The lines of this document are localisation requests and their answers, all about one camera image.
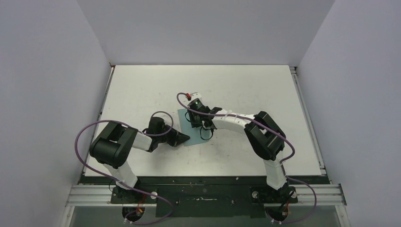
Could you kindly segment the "teal envelope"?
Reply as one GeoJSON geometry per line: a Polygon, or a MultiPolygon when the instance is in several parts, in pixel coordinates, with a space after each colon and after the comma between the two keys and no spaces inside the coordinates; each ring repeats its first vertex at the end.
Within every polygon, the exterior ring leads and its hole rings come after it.
{"type": "Polygon", "coordinates": [[[189,120],[189,115],[186,109],[177,110],[181,133],[190,137],[183,143],[185,147],[194,146],[207,142],[212,137],[212,132],[205,130],[202,127],[193,128],[189,120]]]}

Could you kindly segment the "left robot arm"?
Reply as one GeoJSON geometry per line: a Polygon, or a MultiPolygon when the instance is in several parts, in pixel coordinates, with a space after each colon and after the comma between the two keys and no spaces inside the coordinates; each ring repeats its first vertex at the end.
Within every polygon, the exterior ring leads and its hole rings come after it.
{"type": "Polygon", "coordinates": [[[89,148],[90,156],[106,167],[112,177],[120,180],[116,182],[114,193],[130,204],[146,197],[138,188],[139,179],[127,161],[131,149],[153,152],[160,143],[175,148],[191,138],[154,116],[150,118],[146,132],[150,135],[121,123],[109,122],[89,148]]]}

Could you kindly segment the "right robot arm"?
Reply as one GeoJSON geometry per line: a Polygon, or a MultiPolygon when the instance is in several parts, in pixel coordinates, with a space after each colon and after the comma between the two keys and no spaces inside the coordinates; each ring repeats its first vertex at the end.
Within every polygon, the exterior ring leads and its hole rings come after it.
{"type": "Polygon", "coordinates": [[[280,162],[285,147],[285,133],[264,111],[258,114],[235,114],[220,107],[210,109],[199,97],[187,98],[189,118],[194,128],[228,130],[244,134],[255,154],[264,161],[268,198],[272,202],[296,199],[295,189],[289,187],[280,162]]]}

